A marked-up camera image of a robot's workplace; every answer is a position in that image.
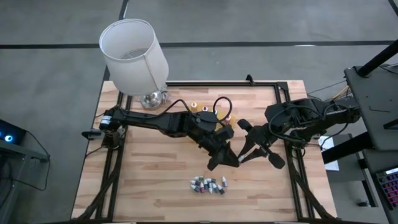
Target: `gray floor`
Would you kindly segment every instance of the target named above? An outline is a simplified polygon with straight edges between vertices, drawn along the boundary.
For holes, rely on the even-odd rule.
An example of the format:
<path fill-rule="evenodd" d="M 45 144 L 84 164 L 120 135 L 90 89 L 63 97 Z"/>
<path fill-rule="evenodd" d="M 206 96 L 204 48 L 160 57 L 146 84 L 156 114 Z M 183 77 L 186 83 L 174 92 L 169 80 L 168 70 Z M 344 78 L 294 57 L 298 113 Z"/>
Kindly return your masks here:
<path fill-rule="evenodd" d="M 0 2 L 0 44 L 96 43 L 118 18 L 121 0 Z M 387 0 L 131 0 L 126 17 L 148 20 L 161 42 L 394 40 L 398 17 Z M 343 70 L 384 47 L 240 47 L 165 49 L 169 80 L 304 80 L 307 91 L 342 81 Z M 398 62 L 393 58 L 391 63 Z M 0 50 L 0 118 L 32 131 L 51 153 L 45 192 L 25 188 L 14 223 L 67 220 L 80 178 L 103 79 L 99 50 Z M 315 96 L 327 99 L 344 83 Z M 339 127 L 330 130 L 334 133 Z M 360 134 L 364 125 L 349 126 Z M 40 185 L 45 172 L 30 180 Z M 338 214 L 367 221 L 382 212 L 349 212 L 346 189 L 331 184 Z"/>

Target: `lamp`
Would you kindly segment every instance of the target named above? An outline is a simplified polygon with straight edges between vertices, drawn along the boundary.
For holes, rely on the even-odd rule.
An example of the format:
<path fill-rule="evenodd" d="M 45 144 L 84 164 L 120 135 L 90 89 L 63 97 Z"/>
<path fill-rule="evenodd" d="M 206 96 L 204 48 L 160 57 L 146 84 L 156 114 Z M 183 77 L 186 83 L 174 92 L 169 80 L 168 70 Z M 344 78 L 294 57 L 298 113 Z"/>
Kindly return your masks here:
<path fill-rule="evenodd" d="M 101 34 L 99 47 L 119 91 L 141 96 L 144 108 L 162 104 L 169 65 L 148 22 L 124 19 L 111 24 Z"/>

